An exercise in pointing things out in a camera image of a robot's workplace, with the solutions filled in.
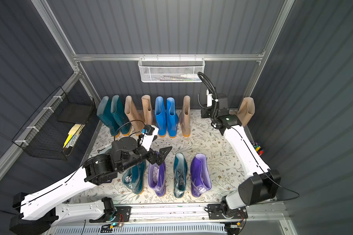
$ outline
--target floral mat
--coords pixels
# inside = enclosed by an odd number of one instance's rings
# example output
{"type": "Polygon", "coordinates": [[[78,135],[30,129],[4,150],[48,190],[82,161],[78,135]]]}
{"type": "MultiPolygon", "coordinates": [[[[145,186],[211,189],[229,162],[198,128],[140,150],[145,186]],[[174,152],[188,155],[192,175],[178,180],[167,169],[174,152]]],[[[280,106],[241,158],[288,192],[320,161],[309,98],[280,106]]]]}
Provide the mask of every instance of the floral mat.
{"type": "MultiPolygon", "coordinates": [[[[85,203],[99,200],[103,197],[111,197],[114,204],[140,204],[140,203],[189,203],[189,202],[218,202],[222,196],[236,190],[238,185],[244,181],[242,166],[235,155],[230,144],[221,136],[220,132],[213,129],[210,119],[202,119],[200,111],[191,111],[190,114],[191,135],[184,137],[180,126],[176,138],[171,139],[168,135],[164,138],[158,137],[151,148],[172,146],[171,152],[165,159],[166,163],[166,194],[157,197],[154,190],[148,185],[148,167],[144,174],[144,191],[136,195],[129,190],[122,181],[122,174],[118,174],[111,183],[104,183],[92,189],[85,190],[71,198],[71,203],[85,203]],[[182,153],[187,161],[187,189],[180,199],[174,197],[174,158],[176,153],[182,153]],[[193,197],[191,194],[190,166],[193,157],[197,153],[207,156],[208,171],[212,181],[212,189],[203,193],[200,197],[193,197]]],[[[114,138],[110,135],[109,129],[102,126],[99,135],[94,143],[90,157],[97,155],[97,148],[110,144],[114,138]]]]}

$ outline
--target dark teal rain boot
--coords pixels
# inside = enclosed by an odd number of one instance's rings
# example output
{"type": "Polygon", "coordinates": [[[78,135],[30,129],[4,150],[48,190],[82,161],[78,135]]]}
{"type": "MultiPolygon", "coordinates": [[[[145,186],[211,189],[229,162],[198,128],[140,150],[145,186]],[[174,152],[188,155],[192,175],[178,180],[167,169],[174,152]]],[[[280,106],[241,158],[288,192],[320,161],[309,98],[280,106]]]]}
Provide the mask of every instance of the dark teal rain boot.
{"type": "Polygon", "coordinates": [[[123,184],[134,194],[141,194],[144,189],[145,160],[130,168],[122,177],[123,184]]]}
{"type": "MultiPolygon", "coordinates": [[[[119,127],[122,126],[124,123],[129,122],[127,115],[124,113],[122,101],[120,101],[118,95],[113,97],[113,102],[111,103],[111,113],[113,114],[113,117],[119,127]]],[[[124,125],[120,129],[120,131],[124,136],[128,136],[131,132],[131,123],[124,125]]]]}
{"type": "Polygon", "coordinates": [[[118,137],[120,134],[120,130],[118,130],[119,126],[115,122],[113,115],[110,112],[111,110],[111,101],[108,99],[108,96],[102,98],[99,103],[97,109],[97,117],[103,122],[105,126],[110,129],[110,133],[112,136],[118,137]]]}
{"type": "Polygon", "coordinates": [[[166,122],[167,131],[169,132],[170,138],[175,138],[177,136],[179,117],[175,112],[175,100],[172,97],[166,100],[166,122]]]}
{"type": "Polygon", "coordinates": [[[166,135],[166,112],[165,112],[165,103],[163,102],[162,96],[158,96],[155,99],[154,106],[155,121],[158,127],[158,135],[160,137],[165,137],[166,135]]]}
{"type": "Polygon", "coordinates": [[[177,153],[174,159],[174,196],[181,198],[186,190],[187,162],[183,154],[177,153]]]}

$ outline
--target vent grille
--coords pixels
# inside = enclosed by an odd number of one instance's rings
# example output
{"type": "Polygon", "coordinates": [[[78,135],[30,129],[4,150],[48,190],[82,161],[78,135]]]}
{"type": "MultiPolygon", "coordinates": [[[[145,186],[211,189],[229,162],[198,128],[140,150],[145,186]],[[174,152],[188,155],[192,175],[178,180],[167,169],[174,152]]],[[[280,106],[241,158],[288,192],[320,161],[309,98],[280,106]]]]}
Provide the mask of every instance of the vent grille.
{"type": "Polygon", "coordinates": [[[121,228],[114,228],[112,233],[101,233],[101,225],[86,225],[82,233],[81,226],[58,227],[57,235],[98,235],[98,234],[154,234],[154,233],[222,233],[224,225],[220,223],[173,223],[173,224],[125,224],[121,228]]]}

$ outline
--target rubber boot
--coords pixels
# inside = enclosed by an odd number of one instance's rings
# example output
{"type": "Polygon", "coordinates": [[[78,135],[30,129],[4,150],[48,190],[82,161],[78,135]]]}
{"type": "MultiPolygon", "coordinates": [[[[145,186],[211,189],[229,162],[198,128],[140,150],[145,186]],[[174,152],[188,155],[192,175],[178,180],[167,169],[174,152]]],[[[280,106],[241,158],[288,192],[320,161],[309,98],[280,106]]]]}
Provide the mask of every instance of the rubber boot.
{"type": "Polygon", "coordinates": [[[252,116],[255,114],[255,103],[254,99],[251,97],[243,98],[242,103],[240,104],[237,117],[239,118],[242,126],[245,127],[252,116]]]}
{"type": "Polygon", "coordinates": [[[202,193],[212,188],[210,181],[207,157],[198,153],[191,162],[191,193],[194,197],[200,197],[202,193]]]}
{"type": "Polygon", "coordinates": [[[149,164],[148,183],[155,194],[162,197],[166,193],[166,178],[165,178],[166,164],[163,162],[160,166],[155,164],[149,164]]]}
{"type": "Polygon", "coordinates": [[[190,100],[189,96],[183,98],[182,112],[179,114],[179,123],[182,128],[182,134],[184,137],[189,137],[191,134],[190,127],[190,100]]]}
{"type": "MultiPolygon", "coordinates": [[[[116,123],[121,127],[124,123],[129,122],[126,114],[124,113],[124,107],[122,104],[122,101],[120,101],[120,98],[118,95],[113,97],[113,101],[111,102],[111,113],[113,114],[113,117],[116,121],[116,123]]],[[[131,123],[128,123],[120,129],[120,132],[124,136],[128,136],[129,133],[131,132],[131,123]]]]}
{"type": "Polygon", "coordinates": [[[186,190],[187,162],[183,154],[177,153],[174,159],[174,196],[181,198],[186,190]]]}
{"type": "Polygon", "coordinates": [[[141,194],[144,190],[144,172],[145,160],[142,163],[133,166],[124,173],[122,177],[123,184],[132,190],[134,194],[141,194]]]}
{"type": "Polygon", "coordinates": [[[142,96],[141,101],[143,103],[145,124],[155,125],[155,116],[152,109],[151,97],[149,95],[142,96]]]}
{"type": "Polygon", "coordinates": [[[136,106],[133,103],[131,96],[126,97],[126,103],[124,105],[124,113],[127,115],[128,119],[132,121],[131,124],[134,127],[134,132],[139,132],[139,133],[136,133],[136,135],[139,136],[141,134],[140,131],[144,128],[144,124],[141,121],[133,121],[133,120],[142,120],[142,121],[144,120],[138,114],[136,106]]]}
{"type": "Polygon", "coordinates": [[[167,98],[166,100],[166,123],[167,131],[169,132],[170,138],[175,138],[177,136],[179,117],[175,112],[175,100],[172,97],[167,98]]]}
{"type": "Polygon", "coordinates": [[[120,135],[119,126],[115,122],[113,115],[110,112],[111,110],[111,100],[108,99],[108,96],[102,98],[101,102],[97,108],[97,117],[102,121],[102,123],[110,129],[112,136],[118,137],[120,135]]]}
{"type": "Polygon", "coordinates": [[[158,96],[155,99],[155,120],[157,122],[158,127],[158,135],[160,137],[165,137],[166,135],[166,111],[165,111],[165,103],[163,102],[163,98],[158,96]]]}

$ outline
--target corrugated metal wall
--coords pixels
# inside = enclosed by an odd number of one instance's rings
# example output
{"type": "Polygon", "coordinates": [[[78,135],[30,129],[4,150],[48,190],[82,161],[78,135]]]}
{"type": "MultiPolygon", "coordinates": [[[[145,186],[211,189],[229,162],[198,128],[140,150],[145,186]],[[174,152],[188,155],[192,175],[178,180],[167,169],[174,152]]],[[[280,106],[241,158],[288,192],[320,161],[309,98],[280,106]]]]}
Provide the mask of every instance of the corrugated metal wall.
{"type": "Polygon", "coordinates": [[[253,97],[298,234],[353,234],[353,0],[296,1],[253,97]]]}
{"type": "MultiPolygon", "coordinates": [[[[0,1],[0,157],[29,116],[72,73],[31,1],[0,1]]],[[[71,92],[86,95],[80,82],[71,92]]],[[[0,209],[10,209],[18,192],[36,192],[72,173],[98,121],[93,115],[67,161],[23,153],[0,181],[0,209]]],[[[8,230],[12,216],[0,212],[0,234],[13,234],[8,230]]]]}
{"type": "Polygon", "coordinates": [[[282,0],[49,1],[77,54],[261,53],[282,0]]]}
{"type": "Polygon", "coordinates": [[[0,1],[0,157],[72,72],[31,1],[0,1]]]}
{"type": "MultiPolygon", "coordinates": [[[[207,103],[207,87],[202,82],[194,83],[143,83],[141,82],[137,62],[82,62],[89,78],[100,96],[120,95],[124,104],[125,97],[131,95],[137,109],[142,109],[141,96],[148,94],[154,104],[157,96],[164,100],[175,99],[175,107],[181,109],[183,97],[191,97],[191,107],[198,108],[197,93],[200,101],[207,103]]],[[[206,62],[205,74],[216,85],[217,92],[225,93],[229,106],[237,108],[248,79],[251,77],[256,61],[215,61],[206,62]]]]}
{"type": "MultiPolygon", "coordinates": [[[[77,54],[257,54],[282,0],[49,1],[77,54]]],[[[136,62],[82,62],[100,97],[204,96],[201,83],[143,83],[136,62]]],[[[207,62],[205,72],[218,92],[237,108],[256,62],[207,62]]]]}

